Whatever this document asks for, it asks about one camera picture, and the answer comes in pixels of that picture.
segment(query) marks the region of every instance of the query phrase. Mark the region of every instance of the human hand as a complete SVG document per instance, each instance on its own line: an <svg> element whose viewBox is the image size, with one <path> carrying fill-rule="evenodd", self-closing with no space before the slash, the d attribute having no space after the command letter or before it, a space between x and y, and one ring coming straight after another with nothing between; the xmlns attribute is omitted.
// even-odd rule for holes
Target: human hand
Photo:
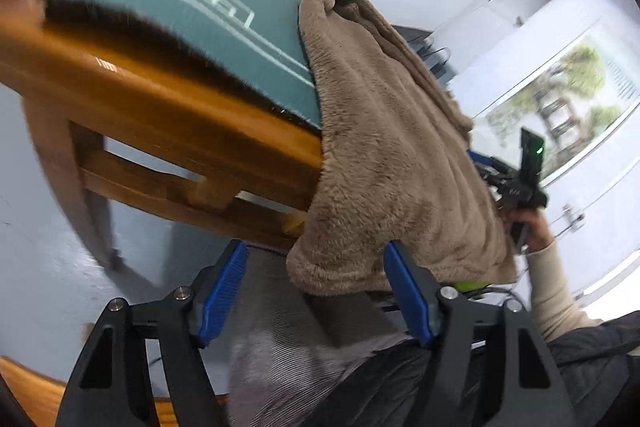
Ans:
<svg viewBox="0 0 640 427"><path fill-rule="evenodd" d="M542 209L514 209L503 215L507 230L511 229L513 223L525 223L529 226L529 233L525 240L529 245L529 251L544 250L554 242L554 235L549 229Z"/></svg>

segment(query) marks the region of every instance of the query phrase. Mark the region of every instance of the metal screw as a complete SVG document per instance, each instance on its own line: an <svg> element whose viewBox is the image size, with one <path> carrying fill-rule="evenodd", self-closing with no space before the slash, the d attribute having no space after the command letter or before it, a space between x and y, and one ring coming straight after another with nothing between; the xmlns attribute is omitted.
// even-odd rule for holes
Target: metal screw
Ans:
<svg viewBox="0 0 640 427"><path fill-rule="evenodd" d="M456 290L452 286L443 286L440 289L440 295L442 295L445 299L451 301L458 296L458 290Z"/></svg>
<svg viewBox="0 0 640 427"><path fill-rule="evenodd" d="M116 312L122 310L126 304L127 302L122 297L116 297L115 299L111 299L107 306L112 312Z"/></svg>
<svg viewBox="0 0 640 427"><path fill-rule="evenodd" d="M507 309L512 311L513 313L522 311L522 304L516 301L516 299L509 299L505 306L507 306Z"/></svg>
<svg viewBox="0 0 640 427"><path fill-rule="evenodd" d="M191 288L188 286L178 286L174 290L174 298L178 299L178 301L185 301L191 297Z"/></svg>

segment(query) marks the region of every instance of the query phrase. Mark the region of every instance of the gray pants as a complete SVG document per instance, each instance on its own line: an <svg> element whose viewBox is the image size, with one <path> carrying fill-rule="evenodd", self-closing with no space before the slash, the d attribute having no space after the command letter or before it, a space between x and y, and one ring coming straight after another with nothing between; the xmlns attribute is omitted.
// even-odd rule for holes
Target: gray pants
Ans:
<svg viewBox="0 0 640 427"><path fill-rule="evenodd" d="M297 426L375 351L408 336L366 295L305 295L290 282L283 257L249 251L234 305L231 421Z"/></svg>

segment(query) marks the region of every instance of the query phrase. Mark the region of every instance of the wall picture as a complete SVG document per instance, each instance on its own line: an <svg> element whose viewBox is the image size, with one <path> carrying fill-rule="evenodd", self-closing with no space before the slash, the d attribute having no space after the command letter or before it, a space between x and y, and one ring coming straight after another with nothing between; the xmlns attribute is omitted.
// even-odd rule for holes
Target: wall picture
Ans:
<svg viewBox="0 0 640 427"><path fill-rule="evenodd" d="M476 117L472 146L520 164L520 128L545 137L542 178L570 168L611 133L640 92L640 60L596 26Z"/></svg>

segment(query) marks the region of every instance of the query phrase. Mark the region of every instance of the brown blanket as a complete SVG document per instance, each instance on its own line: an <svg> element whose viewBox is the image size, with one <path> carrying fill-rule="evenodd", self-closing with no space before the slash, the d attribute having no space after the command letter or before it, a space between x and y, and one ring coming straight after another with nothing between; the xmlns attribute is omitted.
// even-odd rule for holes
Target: brown blanket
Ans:
<svg viewBox="0 0 640 427"><path fill-rule="evenodd" d="M402 37L368 0L300 0L300 35L324 166L287 258L293 282L316 295L389 289L392 239L438 280L513 280L494 199L466 154L472 123Z"/></svg>

